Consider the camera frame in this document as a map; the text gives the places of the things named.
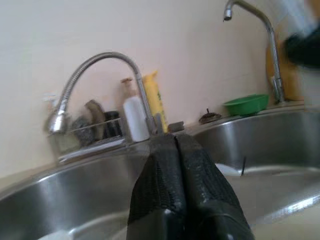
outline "tiled wall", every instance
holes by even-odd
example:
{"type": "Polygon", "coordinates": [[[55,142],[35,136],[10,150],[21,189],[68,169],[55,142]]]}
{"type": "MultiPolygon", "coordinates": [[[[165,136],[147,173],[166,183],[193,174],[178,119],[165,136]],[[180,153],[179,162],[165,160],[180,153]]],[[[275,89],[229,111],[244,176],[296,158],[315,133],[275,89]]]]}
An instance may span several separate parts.
{"type": "MultiPolygon", "coordinates": [[[[169,123],[196,122],[221,104],[268,93],[267,34],[241,9],[223,23],[226,0],[4,0],[0,7],[0,177],[53,162],[43,132],[45,94],[60,94],[87,58],[119,51],[142,74],[159,71],[169,123]]],[[[89,69],[71,96],[76,115],[88,100],[121,105],[117,60],[89,69]]]]}

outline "dish rack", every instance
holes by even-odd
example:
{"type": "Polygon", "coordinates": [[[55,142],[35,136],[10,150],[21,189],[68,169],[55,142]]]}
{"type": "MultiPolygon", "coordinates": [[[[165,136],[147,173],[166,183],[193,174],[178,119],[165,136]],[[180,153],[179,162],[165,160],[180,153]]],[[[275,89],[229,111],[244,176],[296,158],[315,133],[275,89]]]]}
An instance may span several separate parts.
{"type": "Polygon", "coordinates": [[[79,128],[69,126],[65,134],[49,135],[48,140],[58,165],[64,165],[85,156],[91,156],[95,153],[127,147],[129,145],[129,139],[121,117],[79,128]],[[88,145],[82,145],[76,136],[77,133],[88,130],[94,132],[99,126],[104,126],[103,139],[95,140],[88,145]]]}

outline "flexible hose faucet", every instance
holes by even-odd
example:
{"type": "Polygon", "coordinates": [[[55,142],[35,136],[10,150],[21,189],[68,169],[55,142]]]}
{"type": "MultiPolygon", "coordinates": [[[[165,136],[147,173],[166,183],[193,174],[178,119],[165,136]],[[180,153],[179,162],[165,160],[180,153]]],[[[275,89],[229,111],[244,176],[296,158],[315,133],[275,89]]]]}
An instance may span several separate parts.
{"type": "Polygon", "coordinates": [[[283,89],[283,82],[280,75],[280,67],[279,67],[279,57],[278,57],[278,49],[274,28],[269,20],[269,18],[259,9],[250,5],[246,1],[243,0],[229,0],[224,9],[224,20],[229,21],[233,17],[232,8],[234,5],[238,5],[239,7],[247,10],[249,13],[252,13],[256,17],[258,17],[265,25],[266,30],[269,33],[270,44],[271,44],[271,54],[273,58],[273,68],[274,68],[274,79],[272,80],[274,87],[274,95],[277,103],[283,103],[285,101],[285,93],[283,89]]]}
{"type": "Polygon", "coordinates": [[[149,107],[146,92],[142,83],[142,77],[141,77],[140,71],[134,61],[132,61],[128,56],[119,52],[104,52],[104,53],[95,55],[89,58],[88,60],[86,60],[84,63],[82,63],[75,70],[75,72],[71,75],[69,81],[67,82],[66,86],[63,89],[58,105],[56,106],[55,110],[50,114],[49,118],[45,123],[45,130],[47,132],[49,132],[50,134],[66,133],[68,128],[68,122],[67,122],[68,102],[69,102],[71,92],[74,86],[76,85],[78,79],[91,65],[95,64],[96,62],[102,59],[110,59],[110,58],[120,59],[126,62],[132,68],[135,76],[135,80],[137,82],[140,95],[142,98],[149,131],[152,134],[156,133],[157,131],[156,125],[150,111],[150,107],[149,107]]]}

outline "faucet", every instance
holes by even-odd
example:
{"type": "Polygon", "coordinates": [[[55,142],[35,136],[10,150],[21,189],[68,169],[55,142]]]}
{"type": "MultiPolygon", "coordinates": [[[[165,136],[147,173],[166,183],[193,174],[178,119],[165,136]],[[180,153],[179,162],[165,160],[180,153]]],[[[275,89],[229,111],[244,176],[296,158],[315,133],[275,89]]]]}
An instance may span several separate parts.
{"type": "Polygon", "coordinates": [[[80,76],[93,64],[96,62],[103,60],[103,59],[110,59],[110,58],[115,58],[115,59],[120,59],[127,63],[133,70],[135,80],[137,82],[140,95],[142,98],[142,103],[146,115],[146,121],[147,121],[147,126],[152,134],[156,134],[157,129],[156,129],[156,124],[154,121],[154,118],[151,114],[150,107],[148,104],[147,100],[147,95],[142,83],[142,77],[140,74],[140,71],[135,64],[134,61],[132,61],[128,56],[119,53],[119,52],[103,52],[98,55],[95,55],[88,60],[86,60],[84,63],[82,63],[76,70],[75,72],[71,75],[69,81],[67,82],[66,86],[63,89],[62,95],[59,99],[59,102],[48,117],[46,123],[45,123],[45,130],[49,132],[50,134],[64,134],[67,131],[68,127],[68,117],[67,117],[67,108],[68,108],[68,102],[69,98],[71,95],[71,92],[76,85],[78,79],[80,76]]]}
{"type": "Polygon", "coordinates": [[[232,19],[233,11],[232,8],[234,5],[238,5],[239,7],[247,10],[248,12],[255,15],[259,18],[265,25],[267,32],[269,33],[270,44],[271,44],[271,54],[273,58],[273,68],[274,68],[274,77],[272,78],[272,84],[274,88],[274,96],[277,103],[285,102],[285,93],[283,88],[283,82],[280,75],[280,67],[279,67],[279,57],[278,57],[278,49],[274,28],[269,20],[269,18],[259,9],[250,5],[244,0],[229,0],[224,9],[224,20],[229,21],[232,19]]]}

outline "stainless steel sink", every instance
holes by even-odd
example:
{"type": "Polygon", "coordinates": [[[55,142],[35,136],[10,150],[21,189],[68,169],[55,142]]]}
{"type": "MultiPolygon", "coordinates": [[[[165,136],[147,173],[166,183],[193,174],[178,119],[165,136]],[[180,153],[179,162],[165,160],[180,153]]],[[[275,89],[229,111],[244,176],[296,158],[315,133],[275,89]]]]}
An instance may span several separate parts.
{"type": "Polygon", "coordinates": [[[0,239],[37,240],[61,230],[75,240],[125,239],[131,191],[147,155],[99,155],[8,189],[0,194],[0,239]]]}
{"type": "Polygon", "coordinates": [[[244,176],[227,180],[251,225],[270,223],[320,200],[320,113],[289,110],[202,126],[192,132],[244,176]]]}
{"type": "MultiPolygon", "coordinates": [[[[251,225],[320,201],[320,113],[268,113],[191,132],[212,159],[241,171],[227,177],[251,225]]],[[[146,162],[140,148],[102,153],[42,173],[0,193],[0,240],[37,240],[67,231],[74,240],[126,239],[133,185],[146,162]]]]}
{"type": "Polygon", "coordinates": [[[245,174],[318,170],[320,113],[283,111],[226,121],[193,133],[216,163],[245,174]]]}

